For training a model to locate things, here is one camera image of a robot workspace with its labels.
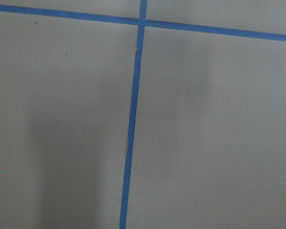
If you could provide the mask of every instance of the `tiled floor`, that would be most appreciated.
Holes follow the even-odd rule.
[[[0,229],[286,229],[286,42],[143,34],[145,3],[0,1],[141,26],[0,12]],[[146,18],[286,35],[286,1]]]

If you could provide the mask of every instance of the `floor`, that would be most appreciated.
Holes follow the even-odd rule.
[[[0,229],[286,229],[286,0],[0,0]]]

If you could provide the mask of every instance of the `blue grout line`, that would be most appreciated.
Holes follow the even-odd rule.
[[[182,23],[166,22],[166,21],[145,20],[146,4],[142,5],[142,2],[145,2],[145,0],[141,1],[139,19],[100,15],[100,14],[91,14],[91,13],[78,13],[78,12],[71,12],[71,11],[9,6],[9,5],[0,5],[0,11],[61,17],[61,18],[71,18],[71,19],[88,20],[88,21],[103,21],[103,22],[128,24],[128,25],[145,25],[147,27],[205,32],[205,33],[214,33],[214,34],[239,36],[239,37],[251,37],[251,38],[286,42],[286,35],[283,35],[283,34],[237,30],[237,29],[220,28],[220,27],[212,27],[212,26],[200,26],[200,25],[182,24]]]
[[[286,42],[286,35],[267,33],[267,32],[236,30],[236,29],[228,29],[228,28],[220,28],[220,27],[191,25],[191,24],[182,24],[182,23],[165,22],[165,21],[153,21],[153,20],[146,20],[145,25],[148,27],[156,27],[156,28],[215,33],[215,34],[223,34],[223,35],[231,35],[231,36],[239,36],[239,37],[251,37],[251,38],[259,38],[259,39]]]
[[[135,121],[137,115],[138,94],[139,94],[140,73],[141,73],[141,58],[142,58],[144,30],[145,30],[144,24],[146,21],[145,20],[146,8],[147,8],[147,0],[141,0],[139,26],[137,33],[137,52],[135,54],[134,68],[133,68],[133,87],[132,87],[132,98],[131,98],[130,114],[129,114],[127,153],[125,158],[125,168],[124,168],[124,178],[123,178],[120,229],[126,229],[129,186],[130,186],[130,177],[131,177],[132,160],[133,160],[134,131],[135,131]]]
[[[71,18],[71,19],[79,19],[86,21],[103,21],[103,22],[112,22],[112,23],[128,24],[128,25],[138,25],[139,23],[139,20],[135,18],[124,18],[124,17],[92,14],[92,13],[77,13],[77,12],[62,11],[62,10],[48,10],[48,9],[20,7],[20,6],[0,5],[0,11],[52,16],[59,18]]]

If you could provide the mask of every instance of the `horizontal blue line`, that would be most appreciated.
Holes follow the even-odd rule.
[[[183,30],[183,31],[206,32],[206,33],[214,33],[214,34],[239,36],[239,37],[252,37],[252,38],[286,42],[286,35],[267,33],[267,32],[235,30],[235,29],[227,29],[227,28],[220,28],[220,27],[191,25],[191,24],[182,24],[182,23],[165,22],[165,21],[153,21],[153,20],[146,20],[145,26],[173,29],[173,30]]]
[[[92,13],[77,13],[77,12],[62,11],[62,10],[48,10],[48,9],[20,7],[20,6],[0,5],[0,11],[11,12],[11,13],[42,15],[42,16],[52,16],[52,17],[59,17],[59,18],[71,18],[71,19],[79,19],[79,20],[87,20],[87,21],[103,21],[103,22],[128,24],[128,25],[139,24],[139,20],[135,18],[124,18],[124,17],[92,14]]]

